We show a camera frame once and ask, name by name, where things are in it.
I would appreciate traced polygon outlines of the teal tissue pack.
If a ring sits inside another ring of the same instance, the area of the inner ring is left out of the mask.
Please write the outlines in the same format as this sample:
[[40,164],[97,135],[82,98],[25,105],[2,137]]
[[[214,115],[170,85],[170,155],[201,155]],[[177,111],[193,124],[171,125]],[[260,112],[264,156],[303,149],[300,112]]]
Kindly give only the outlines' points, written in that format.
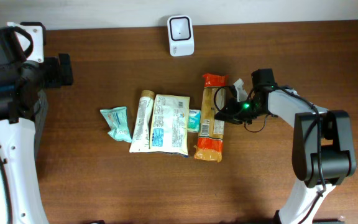
[[201,111],[189,110],[187,130],[191,133],[200,131]]

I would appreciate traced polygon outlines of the spaghetti pack orange ends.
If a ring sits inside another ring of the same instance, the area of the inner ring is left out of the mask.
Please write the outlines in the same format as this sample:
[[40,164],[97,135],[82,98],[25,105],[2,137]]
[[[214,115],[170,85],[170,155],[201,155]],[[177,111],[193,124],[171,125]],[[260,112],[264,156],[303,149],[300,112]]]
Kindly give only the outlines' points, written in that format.
[[221,162],[223,158],[224,121],[214,116],[226,102],[226,91],[218,88],[225,86],[227,77],[206,73],[203,75],[204,89],[201,104],[200,131],[198,134],[195,159]]

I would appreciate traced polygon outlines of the yellow snack bag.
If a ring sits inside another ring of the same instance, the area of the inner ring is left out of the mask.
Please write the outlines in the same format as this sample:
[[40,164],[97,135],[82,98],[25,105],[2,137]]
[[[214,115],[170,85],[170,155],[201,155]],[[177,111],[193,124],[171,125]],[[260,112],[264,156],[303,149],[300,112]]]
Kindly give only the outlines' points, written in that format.
[[156,95],[151,123],[151,152],[188,157],[189,96]]

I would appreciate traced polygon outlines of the cream tube brown cap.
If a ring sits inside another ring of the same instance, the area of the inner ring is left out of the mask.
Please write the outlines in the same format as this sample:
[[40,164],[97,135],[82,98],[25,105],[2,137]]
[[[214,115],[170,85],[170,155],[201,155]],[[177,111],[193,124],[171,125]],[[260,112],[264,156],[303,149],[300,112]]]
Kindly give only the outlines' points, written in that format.
[[143,90],[140,96],[134,133],[129,152],[149,152],[150,128],[149,123],[154,106],[155,93]]

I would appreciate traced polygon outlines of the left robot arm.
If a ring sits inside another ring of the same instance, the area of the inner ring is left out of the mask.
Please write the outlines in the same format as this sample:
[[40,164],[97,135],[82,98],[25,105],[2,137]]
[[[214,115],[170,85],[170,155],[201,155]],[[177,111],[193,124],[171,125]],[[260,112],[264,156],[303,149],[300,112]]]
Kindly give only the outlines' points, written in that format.
[[47,223],[35,166],[45,90],[73,84],[70,56],[46,57],[40,22],[0,28],[0,223]]

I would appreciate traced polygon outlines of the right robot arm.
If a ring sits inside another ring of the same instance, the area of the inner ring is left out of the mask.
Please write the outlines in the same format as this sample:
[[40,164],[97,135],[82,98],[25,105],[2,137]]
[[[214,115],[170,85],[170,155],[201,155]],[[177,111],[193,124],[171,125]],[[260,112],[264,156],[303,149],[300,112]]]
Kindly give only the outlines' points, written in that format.
[[218,106],[215,119],[247,126],[259,116],[283,119],[293,128],[291,163],[296,175],[285,205],[273,223],[312,223],[327,195],[357,168],[351,120],[344,110],[328,110],[275,81],[271,68],[251,74],[245,95],[242,80],[228,88],[232,98]]

